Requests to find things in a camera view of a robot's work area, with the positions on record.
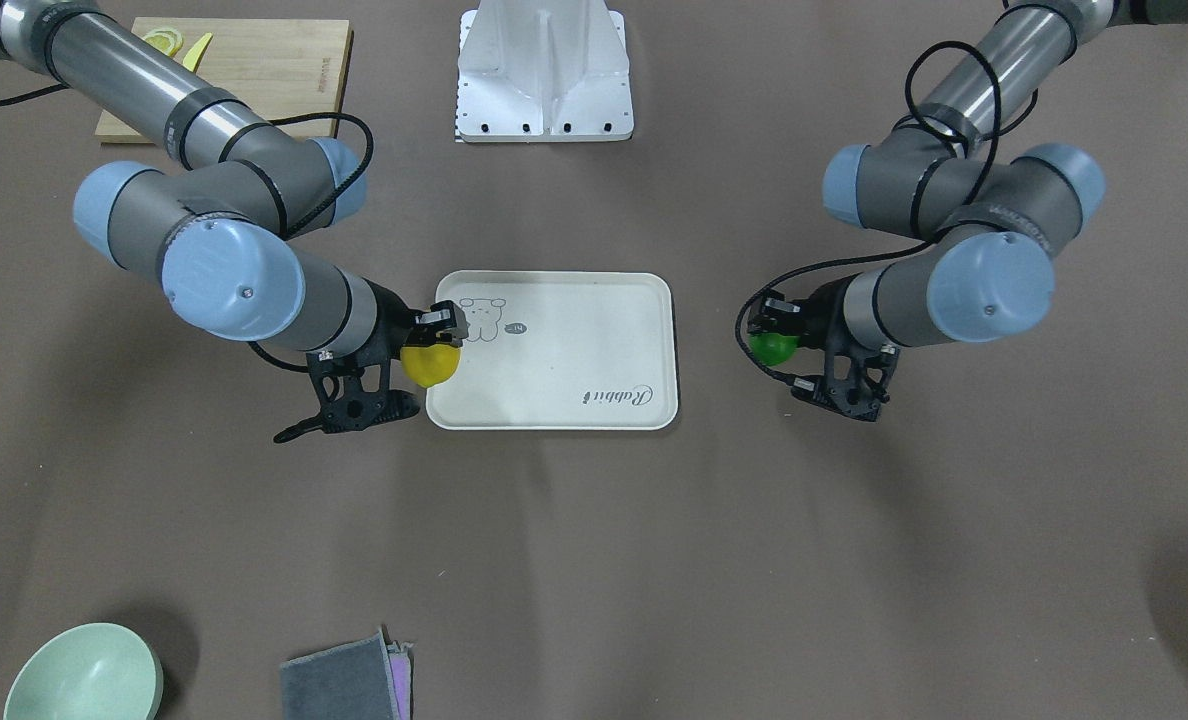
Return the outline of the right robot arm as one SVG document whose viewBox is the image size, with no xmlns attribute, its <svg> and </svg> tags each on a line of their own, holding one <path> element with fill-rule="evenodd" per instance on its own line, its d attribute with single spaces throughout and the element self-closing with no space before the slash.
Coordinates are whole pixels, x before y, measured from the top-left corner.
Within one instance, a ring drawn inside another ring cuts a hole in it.
<svg viewBox="0 0 1188 720">
<path fill-rule="evenodd" d="M 188 324 L 280 370 L 292 364 L 270 346 L 301 352 L 302 373 L 460 350 L 460 307 L 413 309 L 291 245 L 364 204 L 375 149 L 366 124 L 362 154 L 337 138 L 287 135 L 283 120 L 260 116 L 91 1 L 0 1 L 0 61 L 90 99 L 179 164 L 175 176 L 137 162 L 94 170 L 72 222 L 106 260 L 158 283 Z"/>
</svg>

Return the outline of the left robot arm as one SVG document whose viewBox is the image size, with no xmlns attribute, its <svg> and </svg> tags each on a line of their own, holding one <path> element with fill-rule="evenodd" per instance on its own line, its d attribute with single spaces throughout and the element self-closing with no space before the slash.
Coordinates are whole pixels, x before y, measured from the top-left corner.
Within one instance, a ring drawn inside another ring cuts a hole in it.
<svg viewBox="0 0 1188 720">
<path fill-rule="evenodd" d="M 881 143 L 846 146 L 822 179 L 830 217 L 914 240 L 868 255 L 868 272 L 789 301 L 777 282 L 737 312 L 737 343 L 764 372 L 800 348 L 840 340 L 868 355 L 901 348 L 987 343 L 1038 324 L 1055 290 L 1054 260 L 1091 222 L 1106 191 L 1091 154 L 1045 143 L 1010 163 L 1001 137 L 1036 105 L 1064 61 L 1119 23 L 1116 1 L 1009 1 L 977 44 L 940 42 L 914 61 L 959 63 Z"/>
</svg>

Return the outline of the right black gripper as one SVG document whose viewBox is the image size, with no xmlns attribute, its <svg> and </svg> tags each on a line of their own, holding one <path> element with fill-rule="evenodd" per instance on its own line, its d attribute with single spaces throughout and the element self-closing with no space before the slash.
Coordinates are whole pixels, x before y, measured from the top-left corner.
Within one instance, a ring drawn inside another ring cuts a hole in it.
<svg viewBox="0 0 1188 720">
<path fill-rule="evenodd" d="M 462 307 L 456 301 L 435 302 L 428 310 L 407 307 L 388 288 L 369 284 L 375 301 L 375 324 L 369 334 L 369 366 L 387 365 L 399 356 L 412 333 L 413 347 L 444 345 L 461 348 L 469 337 Z"/>
</svg>

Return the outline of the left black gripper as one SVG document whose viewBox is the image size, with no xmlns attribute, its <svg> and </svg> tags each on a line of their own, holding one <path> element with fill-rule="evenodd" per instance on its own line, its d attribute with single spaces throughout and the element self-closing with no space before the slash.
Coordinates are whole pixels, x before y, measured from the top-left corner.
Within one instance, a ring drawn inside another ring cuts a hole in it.
<svg viewBox="0 0 1188 720">
<path fill-rule="evenodd" d="M 786 301 L 763 296 L 748 316 L 748 336 L 781 334 L 798 336 L 796 348 L 813 348 L 828 354 L 849 350 L 849 331 L 843 320 L 843 301 L 849 282 L 830 282 L 805 299 Z"/>
</svg>

